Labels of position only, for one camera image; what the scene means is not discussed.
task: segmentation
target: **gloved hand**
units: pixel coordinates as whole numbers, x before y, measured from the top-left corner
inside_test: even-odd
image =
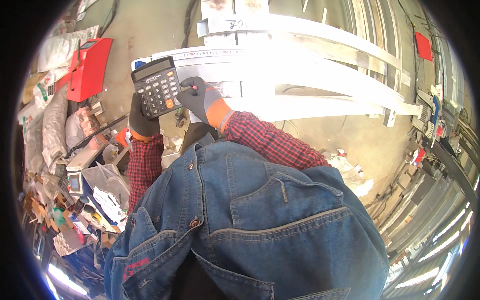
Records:
[[[178,101],[191,110],[203,123],[220,128],[223,132],[234,110],[225,103],[220,92],[200,77],[187,78],[180,83],[180,86],[197,87],[179,93]]]
[[[147,143],[151,137],[160,133],[158,119],[148,120],[142,113],[142,98],[137,93],[132,96],[132,108],[129,116],[130,132],[134,139]]]

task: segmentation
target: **orange calculator button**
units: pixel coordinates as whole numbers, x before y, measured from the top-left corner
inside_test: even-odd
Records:
[[[172,99],[168,99],[167,101],[165,101],[165,104],[167,105],[167,108],[172,108],[173,107]]]

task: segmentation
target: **jacket button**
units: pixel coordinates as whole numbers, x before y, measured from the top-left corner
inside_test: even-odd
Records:
[[[194,228],[194,227],[197,227],[199,224],[200,224],[200,220],[199,219],[194,219],[192,222],[190,222],[190,229]]]

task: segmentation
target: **black calculator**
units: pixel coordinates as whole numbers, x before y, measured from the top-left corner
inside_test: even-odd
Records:
[[[177,110],[182,104],[177,100],[180,82],[173,58],[151,61],[132,72],[135,91],[142,97],[142,113],[155,119]]]

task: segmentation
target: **plaid shirt sleeve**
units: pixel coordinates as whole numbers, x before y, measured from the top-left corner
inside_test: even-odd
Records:
[[[148,143],[132,139],[132,154],[128,163],[130,199],[128,214],[132,213],[140,198],[162,174],[163,135],[156,134]]]
[[[329,166],[324,156],[307,143],[258,120],[250,112],[236,111],[228,120],[224,134],[227,141],[255,150],[269,162],[297,170]]]

